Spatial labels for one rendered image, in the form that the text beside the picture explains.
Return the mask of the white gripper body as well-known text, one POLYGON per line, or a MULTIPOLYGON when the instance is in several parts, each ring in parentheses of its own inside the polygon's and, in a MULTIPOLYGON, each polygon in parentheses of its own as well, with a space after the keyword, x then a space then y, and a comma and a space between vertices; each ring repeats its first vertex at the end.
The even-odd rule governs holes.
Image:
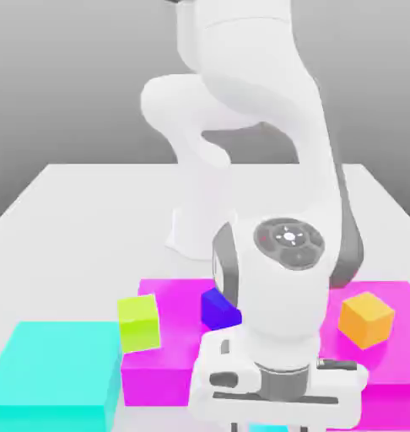
POLYGON ((202 390, 195 386, 188 409, 197 419, 218 424, 351 429, 361 418, 361 394, 367 381, 365 368, 312 368, 306 394, 294 402, 269 402, 256 394, 202 390))

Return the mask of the small blue cube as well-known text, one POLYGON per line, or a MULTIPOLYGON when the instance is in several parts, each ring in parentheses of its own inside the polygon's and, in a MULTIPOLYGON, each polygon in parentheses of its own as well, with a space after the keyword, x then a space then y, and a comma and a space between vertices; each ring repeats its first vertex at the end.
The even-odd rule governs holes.
POLYGON ((208 329, 216 331, 241 324, 242 316, 217 288, 213 288, 202 293, 201 320, 208 329))

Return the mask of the small yellow-green cube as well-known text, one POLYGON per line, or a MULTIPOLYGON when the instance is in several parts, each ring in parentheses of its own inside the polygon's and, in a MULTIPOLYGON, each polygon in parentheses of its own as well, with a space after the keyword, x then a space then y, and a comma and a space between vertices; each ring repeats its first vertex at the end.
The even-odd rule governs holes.
POLYGON ((117 301, 124 354, 160 348, 159 312, 154 294, 117 301))

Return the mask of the small orange cube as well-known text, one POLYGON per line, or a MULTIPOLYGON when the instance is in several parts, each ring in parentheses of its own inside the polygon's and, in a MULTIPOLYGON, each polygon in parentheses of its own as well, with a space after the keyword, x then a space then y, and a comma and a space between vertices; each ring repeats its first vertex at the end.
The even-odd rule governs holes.
POLYGON ((383 343, 391 335, 395 311, 379 297, 363 292, 342 302, 337 328, 359 349, 383 343))

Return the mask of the large magenta box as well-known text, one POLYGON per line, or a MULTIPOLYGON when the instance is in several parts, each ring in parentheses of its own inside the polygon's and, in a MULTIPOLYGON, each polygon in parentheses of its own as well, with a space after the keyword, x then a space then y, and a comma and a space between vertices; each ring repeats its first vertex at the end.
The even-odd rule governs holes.
MULTIPOLYGON (((121 363, 124 402, 136 407, 183 407, 202 335, 201 298, 217 314, 223 303, 210 279, 144 279, 140 295, 154 294, 160 348, 125 354, 121 363)), ((370 372, 362 393, 359 430, 410 430, 410 284, 402 281, 354 282, 330 293, 321 328, 320 356, 354 360, 370 372), (370 292, 395 312, 389 339, 365 351, 337 329, 342 302, 370 292)))

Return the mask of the large cyan box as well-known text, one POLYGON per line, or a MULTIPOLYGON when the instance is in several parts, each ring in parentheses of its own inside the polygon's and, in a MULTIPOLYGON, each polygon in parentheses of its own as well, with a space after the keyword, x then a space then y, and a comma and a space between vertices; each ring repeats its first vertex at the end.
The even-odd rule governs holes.
POLYGON ((114 321, 22 321, 0 353, 0 432, 111 432, 121 389, 114 321))

